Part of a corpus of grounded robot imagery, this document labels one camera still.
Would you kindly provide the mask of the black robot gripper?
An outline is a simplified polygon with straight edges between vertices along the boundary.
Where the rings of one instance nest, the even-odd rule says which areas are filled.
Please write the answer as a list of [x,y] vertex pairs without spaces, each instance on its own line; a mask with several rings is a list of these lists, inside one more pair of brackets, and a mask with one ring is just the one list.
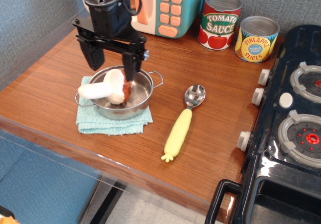
[[90,19],[75,19],[78,41],[89,67],[96,71],[104,63],[103,50],[122,54],[127,81],[140,72],[147,60],[146,38],[131,26],[131,15],[122,0],[84,0]]

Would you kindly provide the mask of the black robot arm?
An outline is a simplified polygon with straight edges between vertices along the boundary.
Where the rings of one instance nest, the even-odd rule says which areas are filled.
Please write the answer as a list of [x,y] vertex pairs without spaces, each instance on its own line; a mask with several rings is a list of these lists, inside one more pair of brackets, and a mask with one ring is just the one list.
[[89,8],[89,19],[75,19],[77,38],[88,65],[98,70],[105,61],[104,50],[122,55],[127,81],[140,71],[142,61],[149,55],[146,37],[135,30],[131,19],[140,13],[132,11],[130,0],[84,0]]

